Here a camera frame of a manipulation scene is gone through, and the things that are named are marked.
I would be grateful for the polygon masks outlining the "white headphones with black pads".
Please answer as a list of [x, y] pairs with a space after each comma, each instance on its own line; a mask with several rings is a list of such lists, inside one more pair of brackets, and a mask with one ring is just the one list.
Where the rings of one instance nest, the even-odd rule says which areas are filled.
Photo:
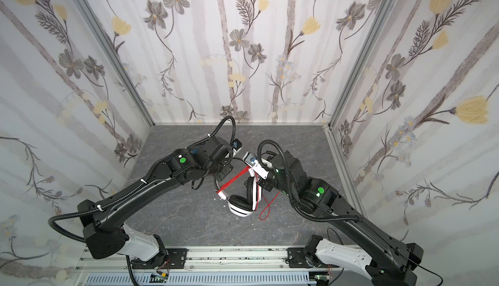
[[[227, 202], [229, 210], [234, 215], [245, 218], [256, 212], [258, 205], [263, 198], [262, 187], [258, 186], [258, 182], [261, 178], [243, 161], [243, 159], [240, 157], [235, 157], [235, 159], [244, 163], [245, 168], [228, 182], [221, 185], [221, 189], [216, 191], [216, 193], [221, 200]], [[246, 196], [239, 196], [236, 194], [228, 195], [226, 189], [246, 173], [249, 174], [249, 177], [244, 184]]]

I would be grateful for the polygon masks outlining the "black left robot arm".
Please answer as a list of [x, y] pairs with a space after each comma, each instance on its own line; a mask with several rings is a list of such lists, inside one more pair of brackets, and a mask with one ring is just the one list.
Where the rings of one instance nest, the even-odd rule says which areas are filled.
[[229, 141], [217, 136], [227, 121], [236, 124], [234, 117], [224, 117], [209, 136], [156, 161], [144, 177], [130, 186], [98, 202], [83, 201], [76, 213], [51, 217], [49, 226], [86, 244], [95, 259], [114, 254], [130, 256], [136, 249], [141, 252], [139, 259], [149, 261], [163, 247], [154, 236], [134, 236], [126, 230], [126, 220], [163, 194], [189, 182], [216, 177], [228, 168], [240, 142], [235, 138], [235, 130]]

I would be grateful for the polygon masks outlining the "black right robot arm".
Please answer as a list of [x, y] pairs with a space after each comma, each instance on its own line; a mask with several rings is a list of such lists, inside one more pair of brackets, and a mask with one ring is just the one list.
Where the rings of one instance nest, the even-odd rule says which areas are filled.
[[373, 285], [416, 285], [415, 269], [424, 254], [418, 244], [405, 244], [379, 229], [329, 183], [308, 176], [277, 142], [262, 141], [256, 163], [265, 171], [265, 183], [287, 195], [297, 214], [331, 224], [356, 243], [351, 248], [314, 235], [305, 248], [309, 257], [361, 275]]

